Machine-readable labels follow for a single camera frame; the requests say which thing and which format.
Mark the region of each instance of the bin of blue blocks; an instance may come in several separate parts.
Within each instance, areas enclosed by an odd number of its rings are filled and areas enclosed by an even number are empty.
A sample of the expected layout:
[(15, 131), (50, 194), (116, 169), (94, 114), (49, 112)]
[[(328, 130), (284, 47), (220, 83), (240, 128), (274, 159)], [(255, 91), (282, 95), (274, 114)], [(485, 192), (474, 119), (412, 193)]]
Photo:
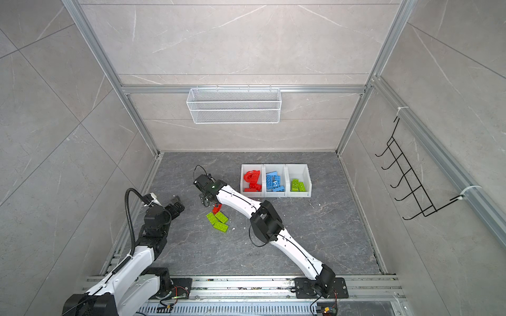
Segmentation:
[(269, 192), (284, 192), (284, 186), (281, 185), (281, 176), (278, 172), (270, 172), (265, 175), (266, 177), (266, 189)]

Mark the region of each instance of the green lego brick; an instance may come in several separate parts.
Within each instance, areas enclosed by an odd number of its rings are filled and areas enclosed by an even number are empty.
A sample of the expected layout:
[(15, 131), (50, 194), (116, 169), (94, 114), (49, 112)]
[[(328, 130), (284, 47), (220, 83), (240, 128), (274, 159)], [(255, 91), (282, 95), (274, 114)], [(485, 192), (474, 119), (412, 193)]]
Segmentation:
[(211, 222), (211, 225), (214, 225), (214, 224), (218, 223), (218, 219), (215, 217), (215, 215), (213, 214), (213, 212), (209, 213), (205, 217), (207, 217), (207, 219), (209, 219), (209, 222)]
[(297, 179), (293, 179), (293, 180), (291, 181), (291, 191), (292, 191), (292, 192), (296, 192), (296, 191), (298, 191), (298, 190), (299, 190), (299, 180), (297, 180)]
[(228, 230), (228, 225), (225, 225), (225, 224), (220, 223), (220, 222), (217, 222), (216, 224), (214, 224), (213, 227), (216, 228), (219, 231), (224, 232), (224, 233), (226, 233), (227, 230)]
[(216, 218), (220, 220), (220, 222), (222, 222), (223, 224), (225, 224), (226, 222), (228, 222), (228, 217), (226, 217), (225, 215), (223, 215), (222, 212), (218, 212), (216, 213)]

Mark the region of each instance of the bin of green blocks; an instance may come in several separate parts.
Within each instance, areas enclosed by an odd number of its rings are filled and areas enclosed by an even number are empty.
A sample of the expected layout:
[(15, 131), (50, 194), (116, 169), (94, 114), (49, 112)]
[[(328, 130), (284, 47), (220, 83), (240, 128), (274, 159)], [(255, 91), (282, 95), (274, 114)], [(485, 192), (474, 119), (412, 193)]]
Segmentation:
[(304, 187), (304, 182), (299, 181), (299, 179), (293, 179), (291, 181), (291, 191), (292, 192), (305, 192), (306, 188)]
[(214, 228), (217, 230), (226, 233), (228, 230), (228, 225), (225, 223), (228, 222), (228, 217), (226, 217), (222, 212), (216, 213), (216, 215), (213, 214), (213, 212), (207, 214), (205, 217), (209, 220), (211, 225), (213, 225)]

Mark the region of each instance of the white mesh basket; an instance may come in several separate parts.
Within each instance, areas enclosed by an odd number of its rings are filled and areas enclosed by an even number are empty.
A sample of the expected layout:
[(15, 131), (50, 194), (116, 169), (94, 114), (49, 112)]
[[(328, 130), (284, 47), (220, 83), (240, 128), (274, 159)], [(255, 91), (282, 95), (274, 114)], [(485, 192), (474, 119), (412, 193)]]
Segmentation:
[(278, 123), (278, 88), (193, 88), (186, 100), (196, 124)]

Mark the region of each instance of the zip tie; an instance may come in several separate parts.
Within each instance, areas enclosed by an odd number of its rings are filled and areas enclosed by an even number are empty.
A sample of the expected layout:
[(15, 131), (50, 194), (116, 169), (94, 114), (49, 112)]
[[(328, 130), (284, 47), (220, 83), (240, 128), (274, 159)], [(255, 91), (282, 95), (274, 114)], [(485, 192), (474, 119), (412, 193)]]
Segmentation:
[(398, 107), (398, 108), (397, 108), (397, 114), (396, 114), (396, 116), (399, 116), (399, 111), (400, 111), (401, 109), (407, 109), (407, 108), (409, 108), (409, 107)]
[(464, 190), (462, 190), (462, 192), (459, 194), (459, 196), (457, 197), (458, 200), (462, 200), (463, 197), (464, 197), (464, 193), (469, 190), (470, 188), (481, 188), (481, 186), (468, 186), (467, 188), (465, 188)]

